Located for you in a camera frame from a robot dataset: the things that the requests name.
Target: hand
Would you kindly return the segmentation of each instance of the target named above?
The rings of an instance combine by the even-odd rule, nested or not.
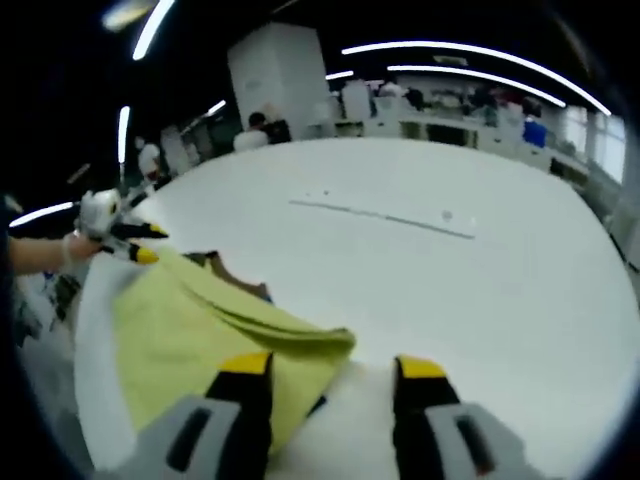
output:
[[[88,260],[100,251],[99,242],[94,242],[81,233],[70,233],[69,237],[69,254],[73,261]]]

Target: ceiling light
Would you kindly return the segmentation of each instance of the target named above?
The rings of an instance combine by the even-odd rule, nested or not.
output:
[[[207,110],[207,113],[205,113],[204,116],[205,117],[210,117],[211,115],[216,113],[218,110],[220,110],[222,107],[224,107],[226,104],[227,104],[227,102],[225,102],[224,100],[220,100],[213,107],[211,107],[209,110]]]
[[[52,213],[60,212],[62,210],[68,210],[73,207],[73,202],[65,202],[60,205],[53,205],[47,208],[41,208],[40,210],[36,210],[35,212],[27,213],[22,217],[16,218],[13,222],[9,224],[9,227],[17,227],[19,225],[24,225],[25,223],[30,222],[31,220],[35,220],[36,218],[44,217],[45,215],[50,215]]]
[[[567,104],[562,100],[557,99],[549,95],[548,93],[544,93],[537,88],[530,87],[525,85],[524,83],[516,82],[514,80],[509,80],[508,78],[499,77],[497,75],[491,75],[490,73],[476,72],[475,70],[467,70],[466,68],[454,68],[454,67],[435,67],[431,65],[394,65],[391,67],[387,67],[387,70],[392,72],[441,72],[441,73],[456,73],[459,75],[467,75],[469,77],[476,78],[484,78],[485,80],[491,80],[493,82],[504,83],[505,85],[509,85],[511,87],[519,88],[520,90],[524,90],[525,92],[529,92],[533,95],[537,95],[540,98],[544,98],[548,102],[553,103],[559,107],[566,107]]]
[[[138,43],[136,44],[136,48],[133,51],[133,59],[140,60],[147,54],[147,50],[149,50],[149,45],[151,45],[151,40],[153,40],[158,27],[160,27],[160,23],[162,19],[167,14],[171,5],[175,0],[160,0],[156,8],[153,9],[151,15],[149,15],[149,19],[142,29],[142,33],[140,34],[140,38],[138,39]]]
[[[611,115],[611,110],[605,107],[602,103],[596,100],[593,96],[588,94],[582,88],[577,86],[575,83],[567,80],[561,75],[558,75],[555,72],[552,72],[548,68],[543,67],[542,65],[538,65],[537,63],[531,62],[529,60],[525,60],[524,58],[516,57],[515,55],[511,55],[509,53],[500,52],[498,50],[493,50],[491,48],[484,47],[476,47],[475,45],[465,45],[463,43],[452,43],[452,42],[431,42],[431,41],[408,41],[408,42],[386,42],[386,43],[372,43],[370,45],[362,45],[360,47],[352,47],[345,48],[342,50],[343,55],[350,55],[352,53],[360,53],[360,52],[369,52],[371,50],[385,50],[388,48],[407,48],[407,47],[427,47],[427,48],[448,48],[451,50],[462,50],[464,52],[472,52],[479,53],[482,55],[489,55],[491,57],[501,58],[503,60],[507,60],[509,62],[517,63],[518,65],[522,65],[523,67],[527,67],[531,70],[535,70],[538,73],[546,75],[549,78],[554,79],[555,81],[561,83],[565,87],[573,90],[575,93],[580,95],[582,98],[591,103],[594,107],[600,110],[605,115]]]
[[[127,126],[129,125],[129,113],[131,108],[122,107],[120,109],[120,119],[118,120],[118,163],[124,163],[124,156],[127,151]]]
[[[347,70],[346,72],[338,72],[338,73],[332,73],[330,75],[327,75],[326,78],[327,80],[335,80],[336,78],[344,78],[344,77],[352,77],[353,76],[353,70]]]

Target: black ceiling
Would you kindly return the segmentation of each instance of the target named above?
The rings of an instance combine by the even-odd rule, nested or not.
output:
[[[162,127],[199,115],[220,99],[232,100],[226,51],[270,20],[317,28],[328,72],[353,69],[374,76],[389,64],[433,63],[436,53],[402,49],[342,56],[340,50],[349,46],[455,41],[536,61],[604,103],[609,97],[607,85],[594,81],[589,65],[541,2],[458,0],[418,6],[407,0],[176,0],[147,57],[139,62],[130,57],[145,20],[119,33],[107,32],[100,17],[111,3],[47,2],[28,6],[30,11],[18,16],[24,19],[18,21],[19,36],[35,38],[20,47],[25,51],[19,56],[14,118],[16,138],[24,148],[7,162],[10,174],[5,178],[9,191],[27,209],[77,198],[81,192],[67,187],[66,179],[87,162],[97,187],[113,181],[122,105],[132,107],[131,129],[153,137]],[[561,85],[517,65],[464,56],[470,68],[529,83],[568,103],[583,103]]]

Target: white table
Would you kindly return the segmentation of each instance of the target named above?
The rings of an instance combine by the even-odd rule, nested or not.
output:
[[[476,237],[288,203],[305,198],[414,219],[447,209],[474,217]],[[178,250],[216,249],[235,275],[267,282],[278,306],[357,336],[360,365],[268,478],[397,478],[398,353],[439,362],[460,397],[498,417],[549,476],[588,468],[626,413],[640,318],[623,264],[577,194],[526,165],[429,142],[300,142],[207,162],[136,210]],[[135,444],[110,304],[137,269],[98,256],[79,309],[76,395],[98,467]],[[354,416],[361,428],[345,431]]]

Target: yellow towel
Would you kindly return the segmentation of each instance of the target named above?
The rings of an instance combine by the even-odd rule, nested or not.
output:
[[[211,275],[170,249],[114,302],[120,381],[140,430],[204,394],[229,357],[274,352],[272,452],[304,421],[355,345]]]

